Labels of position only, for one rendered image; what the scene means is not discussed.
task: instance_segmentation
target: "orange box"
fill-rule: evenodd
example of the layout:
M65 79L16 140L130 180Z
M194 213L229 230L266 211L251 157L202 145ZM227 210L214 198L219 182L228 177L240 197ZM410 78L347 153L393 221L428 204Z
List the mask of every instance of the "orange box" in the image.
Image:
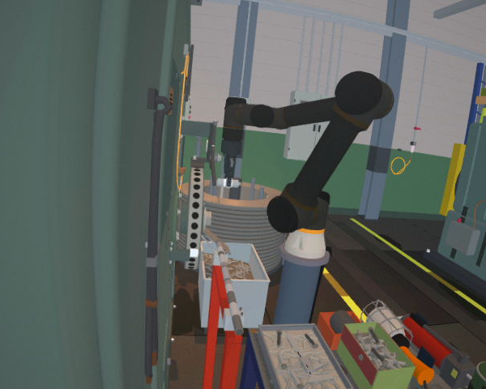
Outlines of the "orange box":
M355 323L362 323L359 318L356 317L352 310L346 311L349 316L355 321ZM335 312L321 312L318 315L317 327L321 332L322 337L326 341L327 345L330 346L331 350L336 350L339 347L341 334L335 334L333 328L330 326L330 318Z

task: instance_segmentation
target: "robotic arm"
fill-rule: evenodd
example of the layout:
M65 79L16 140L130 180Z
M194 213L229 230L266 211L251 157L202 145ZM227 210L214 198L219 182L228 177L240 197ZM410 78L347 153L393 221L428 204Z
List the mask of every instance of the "robotic arm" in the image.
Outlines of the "robotic arm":
M335 97L325 100L271 108L247 105L245 99L229 97L225 105L222 142L225 163L241 152L244 125L285 129L329 121L296 180L287 184L283 193L272 199L266 210L271 226L280 233L307 229L318 219L318 197L326 197L329 202L329 195L323 195L322 189L356 136L367 130L374 119L385 117L393 103L394 95L389 85L363 71L344 76L335 89ZM227 178L230 172L233 174L233 167L232 170L225 167Z

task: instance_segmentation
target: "dark tiled floor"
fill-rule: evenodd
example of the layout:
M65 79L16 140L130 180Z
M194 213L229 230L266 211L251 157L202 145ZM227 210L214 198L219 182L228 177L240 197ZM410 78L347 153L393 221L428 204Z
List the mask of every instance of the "dark tiled floor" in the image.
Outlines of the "dark tiled floor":
M437 250L444 221L393 218L355 219L454 286L462 287L423 258L423 253L427 249ZM362 244L349 234L349 229L360 234ZM486 331L486 315L471 307L448 288L443 287L397 251L367 233L352 222L350 216L331 215L329 217L326 224L326 245L332 247L332 258L326 265L326 269L360 308L379 299L384 301L397 315L418 312L428 320L429 326L434 331L444 336L461 351L468 353L474 364L486 361L486 344L452 317L449 311L450 307L458 309L464 315L459 315L460 317L473 320L473 323L484 331ZM386 264L385 260L378 258L371 251L371 246L386 253L389 260L393 260L395 264L410 271L418 282L416 284L409 282L399 271ZM281 275L281 269L270 275L271 282L266 300L264 324L273 323ZM438 293L444 303L439 304L430 298L428 293L424 293L426 288L431 295ZM482 297L476 296L475 293L470 294L470 297L486 306L486 301ZM187 271L181 264L177 265L175 275L174 303L177 308L173 313L175 342L171 348L173 361L169 369L169 388L200 388L203 381L206 334L200 328L198 273ZM340 295L322 277L313 310L312 323L317 322L320 312L348 309ZM246 332L243 336L240 373L245 352ZM213 380L215 389L219 387L223 341L223 331L219 330Z

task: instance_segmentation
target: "blue table leg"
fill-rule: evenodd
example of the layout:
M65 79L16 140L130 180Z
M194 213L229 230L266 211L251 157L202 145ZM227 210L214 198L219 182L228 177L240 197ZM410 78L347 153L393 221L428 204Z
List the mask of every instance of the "blue table leg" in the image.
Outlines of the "blue table leg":
M245 359L243 360L243 370L241 371L240 389L255 389L256 383L259 389L264 389L261 374L259 373L258 361L249 336L246 338Z

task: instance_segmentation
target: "ribbed round container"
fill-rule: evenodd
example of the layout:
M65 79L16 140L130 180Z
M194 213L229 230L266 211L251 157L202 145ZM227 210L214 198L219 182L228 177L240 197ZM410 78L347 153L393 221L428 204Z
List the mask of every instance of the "ribbed round container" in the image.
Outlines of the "ribbed round container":
M266 207L280 191L264 186L264 198L259 200L262 186L254 186L255 200L248 200L250 184L241 183L241 200L218 198L209 194L210 181L204 183L203 205L212 212L212 222L208 228L225 242L252 243L267 273L275 271L283 261L279 255L279 245L284 242L284 234L275 231L268 221ZM224 197L228 197L224 188ZM183 201L189 201L189 183L181 186ZM185 242L185 234L180 234L179 242Z

